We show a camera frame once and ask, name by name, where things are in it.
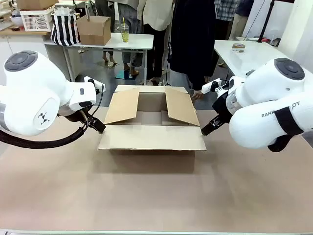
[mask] blue object on floor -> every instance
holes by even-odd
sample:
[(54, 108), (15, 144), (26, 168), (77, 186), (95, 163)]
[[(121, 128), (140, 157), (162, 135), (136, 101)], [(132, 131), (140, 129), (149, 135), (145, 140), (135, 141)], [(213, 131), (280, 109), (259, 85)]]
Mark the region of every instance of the blue object on floor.
[(120, 71), (116, 76), (116, 79), (123, 79), (123, 80), (131, 80), (131, 81), (135, 81), (136, 76), (133, 76), (132, 78), (129, 78), (129, 70), (128, 71)]

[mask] beige pants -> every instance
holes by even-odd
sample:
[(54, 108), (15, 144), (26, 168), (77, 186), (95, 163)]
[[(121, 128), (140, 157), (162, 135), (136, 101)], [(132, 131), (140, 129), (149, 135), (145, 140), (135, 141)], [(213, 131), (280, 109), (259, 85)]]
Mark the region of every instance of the beige pants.
[(244, 29), (246, 27), (247, 21), (248, 21), (248, 17), (235, 14), (233, 27), (231, 28), (229, 40), (236, 41), (237, 37), (242, 36)]

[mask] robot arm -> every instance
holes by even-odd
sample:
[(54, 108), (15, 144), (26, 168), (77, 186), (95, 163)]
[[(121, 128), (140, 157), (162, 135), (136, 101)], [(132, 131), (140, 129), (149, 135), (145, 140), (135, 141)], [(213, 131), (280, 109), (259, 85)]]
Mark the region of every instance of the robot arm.
[[(33, 51), (11, 56), (4, 64), (4, 71), (5, 86), (0, 86), (0, 126), (5, 130), (34, 136), (48, 129), (57, 116), (64, 116), (84, 124), (80, 136), (87, 127), (103, 133), (105, 125), (88, 113), (96, 103), (96, 93), (105, 90), (103, 84), (89, 77), (85, 78), (86, 82), (69, 82), (51, 61)], [(1, 132), (1, 136), (1, 140), (5, 138), (4, 142), (22, 147), (40, 145), (16, 139), (5, 132)], [(75, 138), (77, 135), (59, 142), (40, 143), (48, 148), (65, 145)]]
[(296, 62), (279, 58), (247, 79), (232, 77), (228, 90), (213, 84), (218, 94), (213, 108), (219, 115), (202, 133), (208, 135), (229, 123), (230, 134), (239, 145), (268, 146), (279, 152), (293, 136), (313, 128), (312, 95), (304, 91), (304, 82), (305, 73)]

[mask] floor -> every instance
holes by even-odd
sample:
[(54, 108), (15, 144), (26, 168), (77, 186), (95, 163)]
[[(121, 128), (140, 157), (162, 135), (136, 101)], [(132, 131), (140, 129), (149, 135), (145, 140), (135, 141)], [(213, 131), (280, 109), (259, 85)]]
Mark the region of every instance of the floor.
[[(82, 81), (84, 76), (89, 76), (91, 78), (94, 78), (104, 83), (106, 85), (106, 92), (104, 93), (103, 99), (101, 101), (101, 106), (109, 105), (110, 100), (112, 98), (112, 95), (117, 85), (139, 85), (139, 83), (143, 81), (143, 74), (144, 74), (143, 67), (137, 68), (137, 70), (139, 71), (139, 75), (137, 76), (135, 81), (115, 79), (115, 75), (118, 74), (121, 70), (123, 70), (121, 53), (120, 52), (114, 53), (114, 59), (115, 61), (119, 63), (119, 65), (117, 65), (116, 67), (112, 69), (108, 69), (108, 68), (97, 65), (98, 62), (102, 61), (102, 52), (87, 51), (81, 54), (83, 72), (80, 75), (80, 77), (77, 78), (76, 81)], [(217, 66), (215, 69), (214, 76), (211, 78), (211, 80), (214, 80), (216, 78), (226, 78), (227, 74), (228, 74), (228, 69), (220, 68)], [(172, 86), (182, 86), (182, 87), (185, 87), (185, 89), (190, 94), (193, 93), (193, 91), (189, 89), (188, 79), (184, 74), (171, 71), (168, 68), (167, 80), (168, 80), (168, 83), (171, 84)], [(216, 100), (216, 94), (208, 93), (204, 96), (203, 100), (195, 101), (194, 106), (196, 109), (212, 110), (212, 104), (215, 102), (215, 100)], [(306, 139), (306, 141), (313, 147), (313, 132), (305, 133), (303, 136)]]

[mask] brown cardboard box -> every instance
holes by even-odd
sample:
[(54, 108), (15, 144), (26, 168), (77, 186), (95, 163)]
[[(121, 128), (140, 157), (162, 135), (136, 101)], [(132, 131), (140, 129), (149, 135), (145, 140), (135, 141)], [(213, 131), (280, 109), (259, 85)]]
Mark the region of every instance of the brown cardboard box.
[(206, 150), (184, 88), (118, 86), (99, 149)]
[(17, 0), (18, 9), (24, 10), (45, 10), (55, 3), (59, 2), (58, 0)]
[(87, 16), (77, 20), (80, 41), (85, 45), (105, 45), (111, 39), (111, 18), (101, 16)]

